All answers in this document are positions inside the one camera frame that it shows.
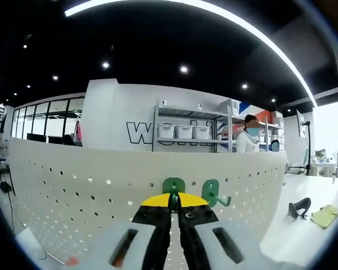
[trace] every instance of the white pegboard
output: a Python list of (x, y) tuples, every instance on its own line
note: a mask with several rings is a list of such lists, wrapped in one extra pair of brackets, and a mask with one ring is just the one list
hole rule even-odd
[[(21, 139), (10, 142), (17, 212), (50, 254), (66, 262), (83, 260), (102, 230), (117, 219), (130, 221), (142, 201), (162, 193), (166, 178), (185, 181), (201, 196), (208, 179), (220, 183), (220, 219), (251, 228), (261, 240), (273, 219), (282, 189), (284, 152), (173, 153), (120, 152), (53, 145)], [(187, 269), (177, 217), (165, 269)]]

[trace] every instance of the white floor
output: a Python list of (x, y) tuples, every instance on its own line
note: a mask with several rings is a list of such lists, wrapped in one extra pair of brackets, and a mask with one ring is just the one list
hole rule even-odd
[[(318, 211), (326, 204), (332, 204), (338, 208), (338, 179), (333, 183), (332, 178), (327, 177), (286, 174), (284, 182), (275, 217), (261, 243), (261, 249), (273, 260), (306, 266), (321, 248), (327, 245), (328, 239), (338, 224), (337, 218), (329, 228), (323, 230), (310, 220), (311, 213)], [(287, 216), (288, 203), (296, 203), (305, 197), (310, 197), (312, 200), (312, 205), (307, 213), (308, 219), (293, 220)], [(14, 195), (11, 195), (11, 200), (13, 204), (16, 203)], [(1, 190), (0, 206), (12, 227), (8, 195), (3, 194)], [(13, 217), (17, 241), (40, 269), (61, 269), (62, 264), (49, 255), (46, 256), (46, 259), (41, 259), (43, 250), (30, 229), (25, 229), (15, 213)]]

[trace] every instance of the ceiling light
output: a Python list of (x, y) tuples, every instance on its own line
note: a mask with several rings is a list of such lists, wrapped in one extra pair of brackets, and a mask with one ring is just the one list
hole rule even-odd
[[(69, 17), (71, 15), (74, 15), (78, 12), (81, 12), (83, 10), (87, 10), (88, 8), (96, 7), (99, 5), (107, 4), (107, 3), (113, 3), (113, 2), (119, 2), (124, 0), (89, 0), (85, 3), (81, 3), (75, 7), (72, 7), (65, 11), (65, 16)], [(317, 107), (317, 103), (313, 97), (313, 94), (311, 93), (307, 83), (305, 82), (304, 78), (300, 74), (300, 72), (297, 70), (295, 65), (291, 62), (291, 60), (282, 52), (281, 49), (278, 48), (277, 45), (274, 44), (273, 41), (271, 41), (266, 35), (264, 35), (261, 31), (256, 29), (253, 25), (249, 24), (247, 21), (243, 20), (242, 18), (238, 17), (237, 15), (220, 8), (218, 6), (215, 6), (214, 4), (210, 4), (201, 0), (167, 0), (170, 2), (181, 2), (188, 6), (198, 7), (203, 10), (210, 11), (212, 13), (215, 13), (217, 15), (220, 15), (235, 24), (243, 27), (248, 32), (252, 33), (256, 37), (258, 37), (261, 41), (263, 41), (266, 45), (268, 45), (286, 64), (287, 66), (292, 70), (292, 72), (297, 76), (298, 80), (302, 84), (303, 88), (307, 92), (309, 98), (311, 99), (313, 106)]]
[(109, 65), (108, 62), (103, 62), (103, 63), (101, 64), (101, 66), (102, 66), (104, 69), (107, 69), (110, 65)]
[(186, 66), (181, 66), (180, 72), (186, 74), (186, 73), (188, 73), (188, 68)]

